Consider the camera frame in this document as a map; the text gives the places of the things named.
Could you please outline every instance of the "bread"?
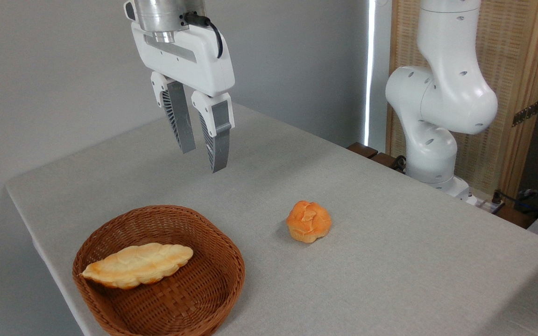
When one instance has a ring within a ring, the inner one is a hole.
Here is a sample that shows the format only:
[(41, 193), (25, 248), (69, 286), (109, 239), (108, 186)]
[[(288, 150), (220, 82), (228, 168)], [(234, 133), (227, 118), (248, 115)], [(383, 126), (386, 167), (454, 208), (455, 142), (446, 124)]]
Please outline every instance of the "bread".
[(290, 211), (286, 224), (292, 238), (300, 242), (312, 243), (329, 233), (331, 217), (325, 208), (315, 202), (300, 201)]
[(172, 275), (192, 258), (192, 254), (190, 247), (182, 245), (129, 246), (88, 265), (81, 275), (106, 287), (131, 289)]

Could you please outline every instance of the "electrical cable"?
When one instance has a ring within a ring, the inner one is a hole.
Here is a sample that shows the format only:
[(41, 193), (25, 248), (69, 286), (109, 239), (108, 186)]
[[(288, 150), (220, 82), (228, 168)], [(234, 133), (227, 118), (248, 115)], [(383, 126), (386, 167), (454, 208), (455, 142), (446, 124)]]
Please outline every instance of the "electrical cable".
[(517, 200), (516, 198), (513, 198), (513, 197), (511, 197), (511, 196), (508, 196), (508, 195), (502, 193), (502, 191), (500, 191), (499, 189), (495, 190), (495, 193), (498, 193), (498, 194), (504, 196), (505, 198), (511, 200), (512, 202), (515, 202), (515, 203), (517, 203), (517, 204), (520, 204), (521, 206), (524, 206), (524, 207), (526, 207), (526, 208), (529, 208), (529, 209), (538, 211), (538, 207), (537, 207), (537, 206), (532, 206), (532, 205), (529, 205), (529, 204), (525, 204), (525, 203), (523, 203), (523, 202)]
[(195, 25), (199, 27), (211, 27), (213, 29), (213, 32), (215, 32), (215, 37), (217, 38), (217, 58), (220, 59), (221, 55), (224, 53), (224, 43), (221, 40), (221, 35), (219, 34), (219, 30), (217, 27), (211, 22), (211, 19), (209, 19), (206, 16), (198, 15), (196, 12), (188, 12), (184, 14), (184, 21), (188, 23), (188, 25)]

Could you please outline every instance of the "woven wooden screen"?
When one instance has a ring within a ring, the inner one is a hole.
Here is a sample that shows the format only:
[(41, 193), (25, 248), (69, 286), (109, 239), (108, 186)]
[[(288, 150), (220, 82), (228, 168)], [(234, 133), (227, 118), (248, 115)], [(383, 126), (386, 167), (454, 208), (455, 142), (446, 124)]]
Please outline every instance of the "woven wooden screen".
[[(419, 12), (420, 0), (393, 1), (391, 71), (428, 66), (416, 43)], [(499, 108), (481, 134), (454, 133), (455, 174), (485, 193), (501, 188), (515, 194), (536, 119), (512, 127), (514, 114), (538, 101), (538, 0), (483, 0), (476, 53)], [(387, 140), (390, 155), (404, 155), (404, 133), (391, 108)]]

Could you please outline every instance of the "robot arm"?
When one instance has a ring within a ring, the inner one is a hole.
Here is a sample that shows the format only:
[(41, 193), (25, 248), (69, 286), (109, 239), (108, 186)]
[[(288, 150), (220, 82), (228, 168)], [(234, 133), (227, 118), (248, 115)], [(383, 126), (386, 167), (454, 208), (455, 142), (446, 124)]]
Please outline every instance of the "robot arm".
[(234, 85), (234, 71), (226, 41), (203, 17), (203, 0), (129, 0), (124, 9), (133, 21), (138, 53), (153, 70), (157, 104), (167, 113), (182, 153), (195, 148), (187, 85), (195, 90), (191, 101), (200, 115), (212, 171), (224, 168), (235, 125), (227, 93)]
[(476, 60), (480, 4), (422, 0), (417, 43), (431, 68), (403, 66), (386, 86), (406, 137), (406, 174), (463, 200), (469, 190), (454, 176), (457, 144), (449, 130), (477, 134), (497, 112)]

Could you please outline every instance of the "brown woven basket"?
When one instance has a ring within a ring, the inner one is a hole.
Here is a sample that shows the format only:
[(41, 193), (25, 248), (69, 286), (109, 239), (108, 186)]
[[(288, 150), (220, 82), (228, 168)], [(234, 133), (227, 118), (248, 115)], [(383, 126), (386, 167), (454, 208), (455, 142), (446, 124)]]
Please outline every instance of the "brown woven basket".
[[(175, 274), (153, 285), (107, 288), (79, 274), (124, 247), (158, 242), (192, 247), (194, 255)], [(97, 229), (73, 263), (84, 302), (111, 335), (206, 336), (233, 308), (244, 284), (244, 261), (234, 243), (200, 213), (180, 206), (147, 206)]]

